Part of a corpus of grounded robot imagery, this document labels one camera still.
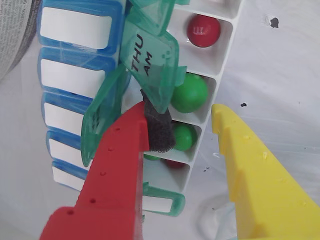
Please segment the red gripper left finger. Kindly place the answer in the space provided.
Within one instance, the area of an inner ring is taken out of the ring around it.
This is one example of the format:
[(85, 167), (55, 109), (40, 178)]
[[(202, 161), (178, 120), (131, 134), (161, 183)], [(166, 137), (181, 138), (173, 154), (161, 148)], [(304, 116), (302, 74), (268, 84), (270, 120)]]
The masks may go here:
[(102, 135), (74, 206), (57, 209), (42, 230), (42, 240), (140, 240), (143, 197), (163, 203), (176, 215), (176, 194), (143, 182), (144, 153), (175, 145), (168, 112), (159, 114), (147, 96)]

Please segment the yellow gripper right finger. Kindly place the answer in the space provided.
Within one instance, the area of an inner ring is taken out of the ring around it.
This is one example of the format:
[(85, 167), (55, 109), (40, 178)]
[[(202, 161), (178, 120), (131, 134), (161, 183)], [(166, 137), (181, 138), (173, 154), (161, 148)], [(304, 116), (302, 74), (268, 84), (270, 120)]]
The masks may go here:
[(238, 239), (319, 239), (319, 206), (254, 131), (223, 104), (212, 106), (211, 124), (225, 160)]

